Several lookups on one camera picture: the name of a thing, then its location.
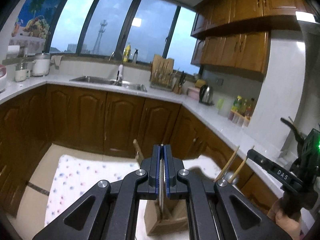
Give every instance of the stainless steel sink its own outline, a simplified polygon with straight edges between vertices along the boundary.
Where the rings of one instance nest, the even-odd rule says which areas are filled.
[[[118,82],[115,79],[105,79],[105,78],[99,78],[99,77],[83,76],[83,77],[70,79],[70,81],[104,84],[104,85],[114,85],[114,86],[132,89],[132,90],[147,92],[146,87],[143,84],[136,84],[136,83],[131,83],[131,82],[127,82],[127,81]]]

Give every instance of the dark floor tile strip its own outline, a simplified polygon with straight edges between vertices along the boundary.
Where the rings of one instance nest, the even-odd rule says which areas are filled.
[[[28,183],[27,183],[27,186],[31,187],[32,189],[38,191],[39,193],[41,193],[41,194],[43,194],[43,195],[49,196],[49,193],[50,193],[49,191],[47,191],[47,190],[45,190],[45,189],[43,189],[43,188],[40,188],[40,187],[32,184],[32,183],[29,182],[29,181],[28,181]]]

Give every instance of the kettle handle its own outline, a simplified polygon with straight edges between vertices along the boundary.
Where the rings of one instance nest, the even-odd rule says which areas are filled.
[[[200,87],[200,93],[199,93],[200,100],[202,100],[204,96],[204,91],[206,90],[206,88],[207,88],[207,85],[203,85],[202,87]]]

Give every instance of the rice cooker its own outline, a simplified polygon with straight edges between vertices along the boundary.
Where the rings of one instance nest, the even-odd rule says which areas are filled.
[[[4,91],[7,84],[7,69],[5,66],[0,65],[0,93]]]
[[[35,55],[32,68],[33,76],[44,76],[49,74],[50,54],[38,53]]]

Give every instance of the silver bolt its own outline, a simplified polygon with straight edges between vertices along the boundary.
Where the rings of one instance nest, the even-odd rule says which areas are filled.
[[[179,171],[179,174],[180,174],[181,176],[187,176],[187,175],[189,174],[189,171],[186,170],[186,169],[182,169],[182,170]]]
[[[146,171],[143,170],[143,169],[140,169],[140,170],[137,170],[137,171],[136,171],[136,174],[137,174],[138,176],[143,176],[144,174],[146,174]]]
[[[106,186],[108,186],[108,182],[105,179],[98,182],[98,187],[104,188]]]
[[[220,187],[225,187],[228,184],[225,179],[218,179],[217,183]]]

